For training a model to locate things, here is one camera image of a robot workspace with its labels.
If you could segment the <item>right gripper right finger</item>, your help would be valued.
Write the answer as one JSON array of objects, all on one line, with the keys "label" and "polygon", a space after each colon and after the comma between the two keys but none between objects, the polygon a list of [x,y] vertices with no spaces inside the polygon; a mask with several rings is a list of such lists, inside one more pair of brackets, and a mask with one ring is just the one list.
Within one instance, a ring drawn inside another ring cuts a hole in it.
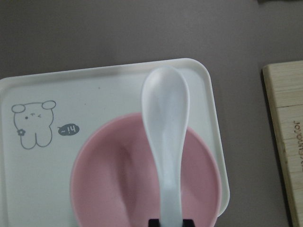
[{"label": "right gripper right finger", "polygon": [[191,215],[183,215],[183,227],[195,227],[194,219]]}]

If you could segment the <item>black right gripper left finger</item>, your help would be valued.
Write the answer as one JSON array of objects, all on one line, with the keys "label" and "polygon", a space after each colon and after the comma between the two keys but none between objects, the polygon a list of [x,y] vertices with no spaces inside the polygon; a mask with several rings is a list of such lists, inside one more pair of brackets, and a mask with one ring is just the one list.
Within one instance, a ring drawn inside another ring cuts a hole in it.
[{"label": "black right gripper left finger", "polygon": [[160,214],[148,220],[149,227],[160,227]]}]

